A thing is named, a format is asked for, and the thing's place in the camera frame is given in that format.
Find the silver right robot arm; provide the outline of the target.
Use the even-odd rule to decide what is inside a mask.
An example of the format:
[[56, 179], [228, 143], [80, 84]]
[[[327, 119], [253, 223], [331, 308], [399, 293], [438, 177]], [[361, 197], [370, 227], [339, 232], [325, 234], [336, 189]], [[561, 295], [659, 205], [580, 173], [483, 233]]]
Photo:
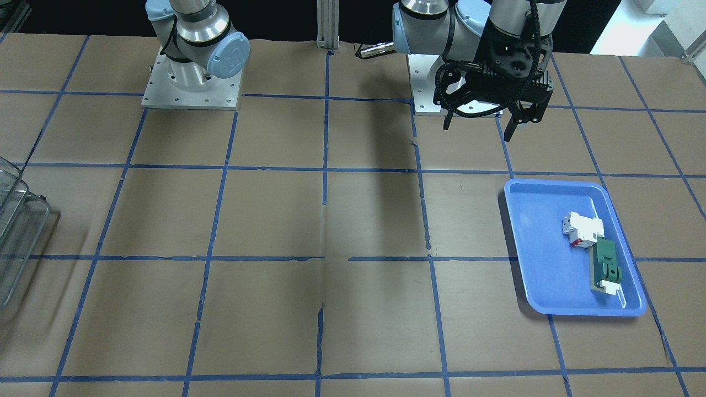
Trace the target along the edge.
[[236, 76], [247, 64], [249, 39], [218, 2], [147, 1], [145, 10], [170, 60], [192, 62], [220, 79]]

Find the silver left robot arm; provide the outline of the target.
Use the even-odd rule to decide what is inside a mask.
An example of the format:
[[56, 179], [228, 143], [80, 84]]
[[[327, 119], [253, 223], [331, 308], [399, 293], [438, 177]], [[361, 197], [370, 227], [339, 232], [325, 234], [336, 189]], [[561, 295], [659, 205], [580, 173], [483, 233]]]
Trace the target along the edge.
[[393, 45], [408, 56], [419, 115], [467, 119], [507, 110], [509, 141], [542, 120], [554, 82], [552, 33], [565, 1], [399, 1]]

